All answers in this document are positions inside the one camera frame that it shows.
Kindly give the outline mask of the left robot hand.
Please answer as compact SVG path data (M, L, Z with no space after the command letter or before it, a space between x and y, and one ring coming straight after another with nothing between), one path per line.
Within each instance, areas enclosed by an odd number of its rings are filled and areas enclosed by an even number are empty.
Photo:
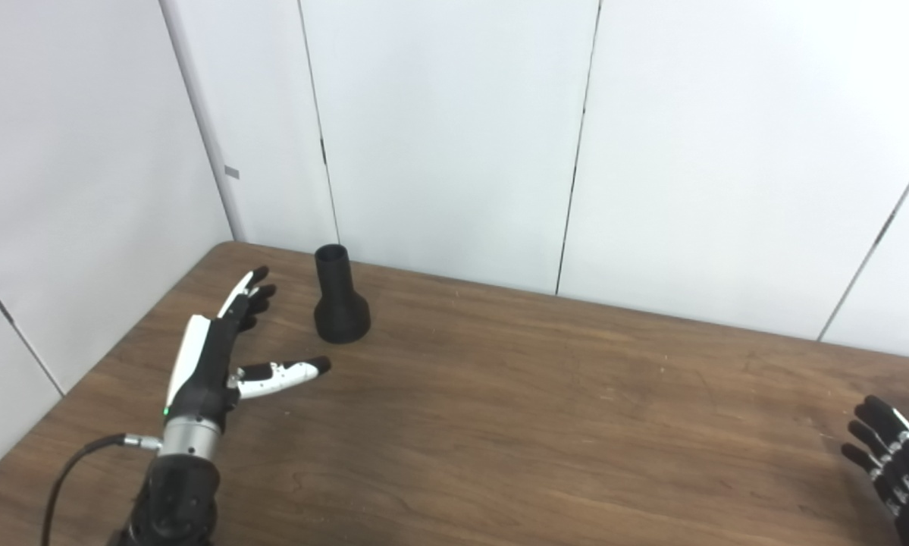
M246 364L232 369L239 336L257 325L277 288L265 284L269 268L246 273L230 291L215 317L191 315L174 360L164 409L165 424L174 419L209 422L221 431L240 401L266 397L315 380L332 369L329 357L291 362Z

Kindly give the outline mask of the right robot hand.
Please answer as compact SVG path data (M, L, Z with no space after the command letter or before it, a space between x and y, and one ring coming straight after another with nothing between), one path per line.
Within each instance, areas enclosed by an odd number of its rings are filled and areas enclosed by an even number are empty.
M876 395L867 395L854 416L847 431L860 443L844 443L840 453L867 474L901 545L909 545L909 421Z

